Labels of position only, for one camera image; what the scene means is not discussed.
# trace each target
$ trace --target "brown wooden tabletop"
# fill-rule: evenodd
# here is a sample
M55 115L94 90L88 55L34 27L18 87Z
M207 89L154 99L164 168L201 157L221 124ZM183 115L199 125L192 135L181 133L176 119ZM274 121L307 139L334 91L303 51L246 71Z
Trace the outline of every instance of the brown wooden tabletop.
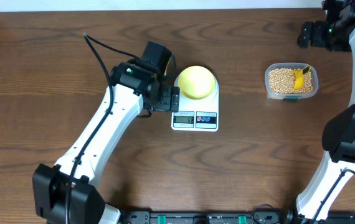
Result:
M141 55L165 45L178 70L206 65L220 85L216 133L171 129L169 113L135 119L108 160L99 191L120 208L243 211L290 208L323 154L327 121L351 95L352 56L296 45L319 9L0 13L0 223L44 223L31 177L51 166L94 115L107 81L82 34ZM97 49L109 70L129 57ZM273 63L316 69L314 97L269 100ZM333 210L355 210L355 178Z

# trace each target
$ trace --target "kitchen scale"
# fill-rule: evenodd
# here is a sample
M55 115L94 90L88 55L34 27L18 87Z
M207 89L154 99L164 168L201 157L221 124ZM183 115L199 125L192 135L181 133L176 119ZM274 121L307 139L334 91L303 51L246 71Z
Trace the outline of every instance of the kitchen scale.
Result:
M215 76L204 67L192 66L177 76L174 86L180 88L180 95L179 112L172 113L172 129L217 131L219 84Z

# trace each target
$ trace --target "plastic container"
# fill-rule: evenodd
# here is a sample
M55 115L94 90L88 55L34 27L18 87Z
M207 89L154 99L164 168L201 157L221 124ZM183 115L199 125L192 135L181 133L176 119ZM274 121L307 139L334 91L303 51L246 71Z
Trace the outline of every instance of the plastic container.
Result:
M276 63L271 66L269 66L265 72L265 83L266 83L266 90L267 90L267 98L269 99L277 99L277 100L282 100L282 99L303 99L303 98L308 98L316 94L317 90L319 89L319 81L317 79L317 73L315 68L313 66L311 67L311 83L313 86L313 91L311 93L276 93L275 91L272 90L270 87L270 82L269 82L269 72L276 69L276 68L290 68L290 69L297 69L297 68L305 68L306 66L309 66L308 64L305 63Z

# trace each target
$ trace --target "green clip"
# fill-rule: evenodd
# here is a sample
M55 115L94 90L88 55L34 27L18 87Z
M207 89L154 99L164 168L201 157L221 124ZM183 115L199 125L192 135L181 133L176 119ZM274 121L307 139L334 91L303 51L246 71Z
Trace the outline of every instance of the green clip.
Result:
M166 216L158 215L158 224L166 224Z
M247 217L246 216L239 216L239 224L247 224Z

